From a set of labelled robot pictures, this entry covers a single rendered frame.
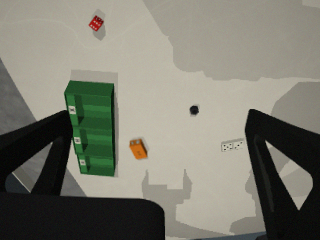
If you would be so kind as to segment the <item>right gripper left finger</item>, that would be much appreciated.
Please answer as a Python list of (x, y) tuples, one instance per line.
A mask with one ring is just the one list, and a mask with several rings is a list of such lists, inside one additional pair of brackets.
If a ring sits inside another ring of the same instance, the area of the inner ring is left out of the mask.
[(30, 194), (60, 196), (68, 163), (73, 127), (68, 110), (0, 135), (0, 192), (7, 192), (9, 174), (52, 143)]

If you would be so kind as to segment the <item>orange nine-volt battery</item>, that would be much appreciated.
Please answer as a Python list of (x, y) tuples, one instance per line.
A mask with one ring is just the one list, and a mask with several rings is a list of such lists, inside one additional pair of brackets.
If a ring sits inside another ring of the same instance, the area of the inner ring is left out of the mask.
[(141, 139), (130, 141), (129, 147), (136, 159), (147, 158), (147, 150)]

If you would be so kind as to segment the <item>white domino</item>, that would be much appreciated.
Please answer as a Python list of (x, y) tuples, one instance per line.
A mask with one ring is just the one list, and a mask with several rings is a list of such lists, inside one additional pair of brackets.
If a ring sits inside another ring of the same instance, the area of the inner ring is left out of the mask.
[(221, 144), (222, 144), (222, 151), (229, 151), (229, 150), (244, 148), (243, 139), (221, 142)]

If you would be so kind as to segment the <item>red die with white pips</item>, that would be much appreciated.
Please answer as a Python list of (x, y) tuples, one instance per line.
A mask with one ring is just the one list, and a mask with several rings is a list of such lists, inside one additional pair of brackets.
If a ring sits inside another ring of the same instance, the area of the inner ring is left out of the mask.
[(103, 22), (104, 21), (96, 15), (90, 22), (89, 26), (95, 31), (97, 31), (102, 26)]

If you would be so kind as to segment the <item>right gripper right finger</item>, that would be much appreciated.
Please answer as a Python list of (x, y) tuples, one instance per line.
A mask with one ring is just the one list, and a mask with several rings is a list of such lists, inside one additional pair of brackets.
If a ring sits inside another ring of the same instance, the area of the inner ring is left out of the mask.
[[(320, 134), (250, 109), (245, 136), (267, 239), (320, 240)], [(312, 190), (300, 211), (276, 170), (266, 141), (312, 177)]]

